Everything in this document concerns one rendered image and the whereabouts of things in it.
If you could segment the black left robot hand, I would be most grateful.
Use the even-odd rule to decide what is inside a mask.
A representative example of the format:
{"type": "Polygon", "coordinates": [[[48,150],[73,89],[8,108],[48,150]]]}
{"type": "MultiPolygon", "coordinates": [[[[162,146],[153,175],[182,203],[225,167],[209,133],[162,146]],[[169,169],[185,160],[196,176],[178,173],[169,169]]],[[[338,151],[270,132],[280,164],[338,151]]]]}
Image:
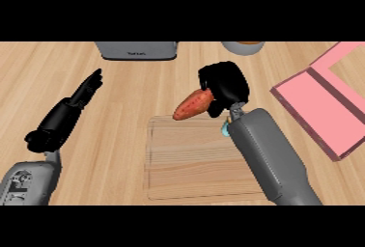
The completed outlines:
{"type": "Polygon", "coordinates": [[[101,86],[103,70],[98,69],[80,84],[73,96],[66,97],[55,105],[38,129],[26,135],[24,141],[30,151],[57,151],[61,148],[78,124],[82,111],[101,86]]]}

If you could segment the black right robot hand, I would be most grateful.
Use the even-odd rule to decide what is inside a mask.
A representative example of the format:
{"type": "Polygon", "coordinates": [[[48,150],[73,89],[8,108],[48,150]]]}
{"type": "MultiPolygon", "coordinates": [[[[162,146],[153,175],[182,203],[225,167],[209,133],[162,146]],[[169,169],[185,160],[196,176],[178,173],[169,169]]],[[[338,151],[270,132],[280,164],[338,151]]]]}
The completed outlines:
{"type": "Polygon", "coordinates": [[[219,62],[199,70],[202,90],[211,90],[215,100],[209,115],[216,118],[237,102],[249,102],[250,87],[240,67],[234,62],[219,62]]]}

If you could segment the orange sweet potato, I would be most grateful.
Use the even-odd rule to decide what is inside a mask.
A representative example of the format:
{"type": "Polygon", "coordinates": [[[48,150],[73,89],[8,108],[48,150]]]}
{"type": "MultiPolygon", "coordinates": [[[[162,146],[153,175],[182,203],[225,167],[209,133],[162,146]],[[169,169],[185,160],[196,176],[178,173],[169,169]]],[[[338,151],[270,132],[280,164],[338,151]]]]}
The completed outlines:
{"type": "Polygon", "coordinates": [[[196,90],[181,103],[174,119],[182,121],[202,114],[209,109],[213,100],[215,97],[211,90],[196,90]]]}

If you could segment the pink open box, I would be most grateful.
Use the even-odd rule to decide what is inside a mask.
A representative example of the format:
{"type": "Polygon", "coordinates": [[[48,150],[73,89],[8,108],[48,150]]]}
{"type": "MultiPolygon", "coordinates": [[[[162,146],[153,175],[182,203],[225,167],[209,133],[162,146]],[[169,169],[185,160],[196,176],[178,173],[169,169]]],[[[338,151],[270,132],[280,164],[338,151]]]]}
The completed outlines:
{"type": "Polygon", "coordinates": [[[365,98],[330,67],[365,41],[339,41],[308,68],[271,88],[333,161],[345,159],[365,142],[365,98]]]}

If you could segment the pale wooden cutting board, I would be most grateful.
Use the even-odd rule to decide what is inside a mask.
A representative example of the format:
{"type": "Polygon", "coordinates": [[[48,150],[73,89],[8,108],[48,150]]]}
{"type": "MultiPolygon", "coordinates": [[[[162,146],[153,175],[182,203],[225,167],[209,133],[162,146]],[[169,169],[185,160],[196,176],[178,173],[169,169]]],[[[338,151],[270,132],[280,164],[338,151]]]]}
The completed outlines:
{"type": "Polygon", "coordinates": [[[231,139],[222,134],[225,116],[206,114],[177,121],[150,119],[144,193],[153,204],[255,201],[265,194],[231,139]]]}

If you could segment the grey round pot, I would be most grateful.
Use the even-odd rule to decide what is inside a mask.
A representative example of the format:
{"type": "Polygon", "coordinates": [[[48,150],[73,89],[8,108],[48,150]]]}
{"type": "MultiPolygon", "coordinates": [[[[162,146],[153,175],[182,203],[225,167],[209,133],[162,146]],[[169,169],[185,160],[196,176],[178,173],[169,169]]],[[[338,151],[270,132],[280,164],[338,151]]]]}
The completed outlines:
{"type": "Polygon", "coordinates": [[[225,41],[225,49],[242,56],[255,55],[264,48],[264,41],[225,41]]]}

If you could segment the grey appliance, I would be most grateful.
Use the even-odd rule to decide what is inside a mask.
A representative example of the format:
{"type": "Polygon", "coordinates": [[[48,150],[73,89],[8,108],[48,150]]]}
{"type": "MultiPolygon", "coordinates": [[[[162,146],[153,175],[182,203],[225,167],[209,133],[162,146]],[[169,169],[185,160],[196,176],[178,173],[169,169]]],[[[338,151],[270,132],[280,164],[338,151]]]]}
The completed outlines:
{"type": "Polygon", "coordinates": [[[177,41],[98,41],[103,57],[113,61],[166,61],[178,57],[177,41]]]}

